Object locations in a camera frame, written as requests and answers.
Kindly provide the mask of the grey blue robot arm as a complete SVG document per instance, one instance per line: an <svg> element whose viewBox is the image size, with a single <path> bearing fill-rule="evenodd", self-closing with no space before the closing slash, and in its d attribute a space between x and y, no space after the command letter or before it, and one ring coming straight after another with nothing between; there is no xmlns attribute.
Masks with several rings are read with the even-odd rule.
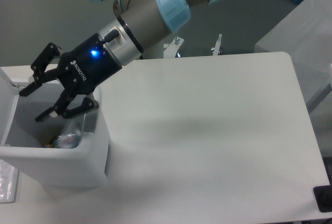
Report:
<svg viewBox="0 0 332 224"><path fill-rule="evenodd" d="M74 118L98 109L95 88L149 48L177 32L191 17L191 8L218 0L115 0L116 19L72 51L49 43L31 64L33 81L20 91L28 96L57 80L58 100L36 117Z"/></svg>

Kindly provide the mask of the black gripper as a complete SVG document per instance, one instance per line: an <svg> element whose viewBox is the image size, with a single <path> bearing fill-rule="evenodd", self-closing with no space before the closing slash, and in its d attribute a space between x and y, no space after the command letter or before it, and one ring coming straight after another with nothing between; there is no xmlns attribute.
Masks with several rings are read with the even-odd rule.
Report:
<svg viewBox="0 0 332 224"><path fill-rule="evenodd" d="M119 36L119 33L110 33L102 38L95 33L72 51L65 53L54 43L49 43L44 48L31 64L33 81L22 89L19 95L26 97L44 83L56 79L60 80L64 88L74 88L71 93L63 90L53 106L35 117L36 122L58 116L72 119L99 108L92 92L99 84L122 69L115 56L106 50L106 45ZM46 71L50 62L59 57L59 68ZM69 72L65 74L64 68L68 68Z"/></svg>

